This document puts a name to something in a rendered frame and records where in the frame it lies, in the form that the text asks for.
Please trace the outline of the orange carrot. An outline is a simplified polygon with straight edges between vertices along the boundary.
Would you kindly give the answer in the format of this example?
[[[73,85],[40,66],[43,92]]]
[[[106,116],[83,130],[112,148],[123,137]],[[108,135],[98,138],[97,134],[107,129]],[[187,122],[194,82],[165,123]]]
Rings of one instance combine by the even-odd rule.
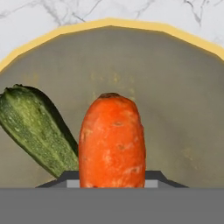
[[[80,186],[143,188],[145,168],[144,127],[137,105],[116,93],[101,94],[80,128]]]

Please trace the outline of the green zucchini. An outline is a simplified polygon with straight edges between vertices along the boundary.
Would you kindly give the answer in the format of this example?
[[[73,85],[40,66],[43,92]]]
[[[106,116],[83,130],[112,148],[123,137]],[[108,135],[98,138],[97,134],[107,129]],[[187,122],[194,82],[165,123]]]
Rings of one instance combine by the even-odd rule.
[[[55,178],[79,168],[78,144],[53,102],[35,87],[15,85],[0,94],[0,126]]]

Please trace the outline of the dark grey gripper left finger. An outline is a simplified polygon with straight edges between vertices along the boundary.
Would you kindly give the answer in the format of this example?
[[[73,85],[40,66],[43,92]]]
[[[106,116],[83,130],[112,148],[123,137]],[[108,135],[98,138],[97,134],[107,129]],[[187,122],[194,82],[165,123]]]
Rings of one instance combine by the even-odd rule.
[[[55,180],[40,185],[39,188],[79,188],[79,172],[78,171],[64,171],[61,176]]]

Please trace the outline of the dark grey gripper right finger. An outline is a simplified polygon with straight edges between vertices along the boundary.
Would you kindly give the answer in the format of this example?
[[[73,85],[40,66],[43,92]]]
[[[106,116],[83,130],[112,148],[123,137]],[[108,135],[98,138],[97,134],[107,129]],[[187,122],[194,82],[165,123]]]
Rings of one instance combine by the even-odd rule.
[[[161,171],[146,171],[145,172],[145,187],[146,188],[186,188],[185,185],[169,180]]]

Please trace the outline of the yellow-rimmed grey bowl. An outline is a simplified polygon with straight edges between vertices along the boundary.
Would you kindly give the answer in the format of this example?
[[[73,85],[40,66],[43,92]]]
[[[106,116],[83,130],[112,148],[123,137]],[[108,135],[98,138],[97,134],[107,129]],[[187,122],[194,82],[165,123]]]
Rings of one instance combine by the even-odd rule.
[[[0,59],[0,92],[14,84],[47,94],[73,133],[99,95],[130,98],[149,169],[186,186],[224,186],[224,48],[168,24],[101,19]]]

